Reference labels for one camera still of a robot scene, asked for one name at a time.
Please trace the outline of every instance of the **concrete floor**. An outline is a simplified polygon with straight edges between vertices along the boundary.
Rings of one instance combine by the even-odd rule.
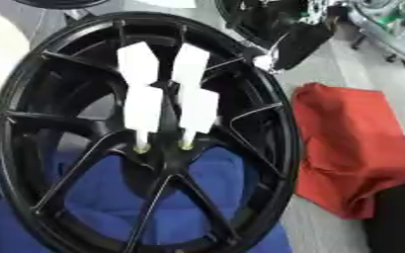
[[[120,10],[148,10],[183,15],[238,38],[224,29],[224,22],[211,0],[199,1],[197,11],[156,8],[132,0],[113,0],[91,9],[95,14]],[[12,1],[0,1],[0,13],[22,30],[31,45],[38,44],[64,26],[61,14],[57,11],[40,10]],[[387,97],[405,132],[405,67],[400,62],[385,62],[383,52],[370,42],[366,42],[360,51],[353,51],[349,43],[354,35],[355,28],[342,26],[329,42],[302,64],[277,78],[289,96],[297,86],[312,81],[333,86],[380,90]],[[359,221],[340,219],[298,197],[292,198],[283,216],[283,225],[294,253],[368,252]]]

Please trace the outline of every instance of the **white plastic cap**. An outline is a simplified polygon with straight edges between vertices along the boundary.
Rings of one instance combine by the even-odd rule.
[[[184,43],[175,59],[172,80],[179,83],[180,94],[189,87],[199,88],[210,53],[188,43]]]
[[[124,125],[141,132],[157,132],[163,91],[155,87],[130,87],[124,105]]]
[[[158,80],[159,60],[146,42],[120,48],[118,62],[129,86],[148,86]]]
[[[216,121],[219,94],[204,89],[187,90],[183,97],[180,127],[208,133]]]

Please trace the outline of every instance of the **red towel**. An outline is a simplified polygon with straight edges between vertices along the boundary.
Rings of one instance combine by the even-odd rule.
[[[405,136],[381,92],[311,83],[295,91],[293,109],[306,149],[298,195],[368,218],[377,192],[405,183]]]

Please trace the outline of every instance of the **blue cloth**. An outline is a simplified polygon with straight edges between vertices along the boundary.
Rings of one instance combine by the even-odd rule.
[[[57,154],[54,169],[47,171],[51,180],[59,177],[59,164],[69,164],[72,153]],[[226,217],[232,217],[244,196],[242,159],[224,149],[206,152],[191,166],[191,174]],[[110,156],[96,164],[73,187],[66,206],[79,219],[106,236],[126,240],[143,199],[127,189],[120,161]],[[179,243],[203,236],[209,230],[205,216],[181,192],[163,200],[150,221],[143,242]],[[50,252],[33,239],[16,221],[0,196],[0,253]],[[291,253],[284,229],[278,224],[251,253]]]

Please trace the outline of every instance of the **black car part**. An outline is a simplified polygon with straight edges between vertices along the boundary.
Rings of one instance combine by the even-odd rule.
[[[334,18],[327,20],[327,13],[322,14],[319,6],[316,10],[319,15],[311,10],[314,1],[216,0],[216,6],[228,29],[269,49],[275,59],[275,70],[288,70],[335,33]],[[327,2],[321,2],[326,9]]]
[[[134,133],[123,126],[127,86],[117,66],[117,49],[135,42],[147,42],[160,59],[160,78],[153,86],[165,93],[160,130],[151,151],[142,155],[133,151]],[[170,81],[183,42],[210,52],[202,87],[220,94],[219,123],[209,134],[199,135],[190,151],[178,145],[178,84]],[[280,85],[248,64],[245,50],[206,25],[156,13],[115,13],[80,21],[33,49],[0,94],[0,189],[20,221],[56,252],[242,253],[257,244],[279,220],[292,194],[299,135]],[[109,95],[115,102],[107,118],[79,116]],[[83,136],[89,144],[68,172],[49,184],[43,174],[46,160],[53,157],[64,132]],[[246,177],[250,194],[230,220],[187,172],[190,163],[214,146],[241,156],[248,165],[245,173],[255,175]],[[122,176],[127,177],[127,167],[137,171],[147,166],[153,172],[136,180],[130,180],[136,173],[128,173],[127,187],[146,202],[127,242],[100,234],[64,206],[69,189],[107,155],[124,162]],[[166,188],[182,191],[206,214],[208,235],[173,245],[140,242],[144,224]]]

